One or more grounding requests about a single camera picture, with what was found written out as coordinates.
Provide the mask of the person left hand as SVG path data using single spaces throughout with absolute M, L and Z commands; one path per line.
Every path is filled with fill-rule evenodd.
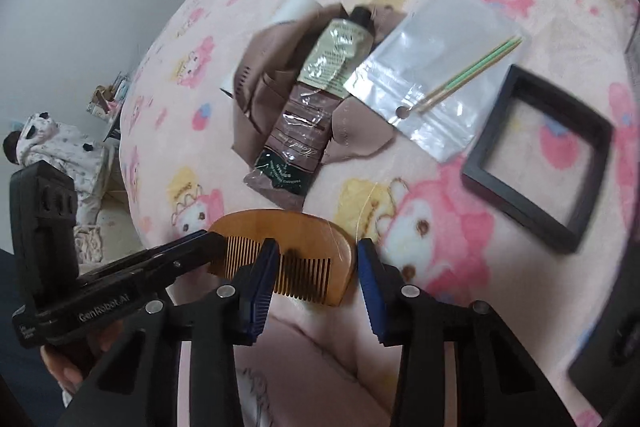
M 89 346 L 94 355 L 98 359 L 102 358 L 102 355 L 111 349 L 123 330 L 124 323 L 116 321 L 106 326 L 105 329 L 90 333 L 88 335 Z M 52 377 L 67 393 L 74 395 L 84 382 L 80 369 L 55 347 L 41 346 L 40 355 Z

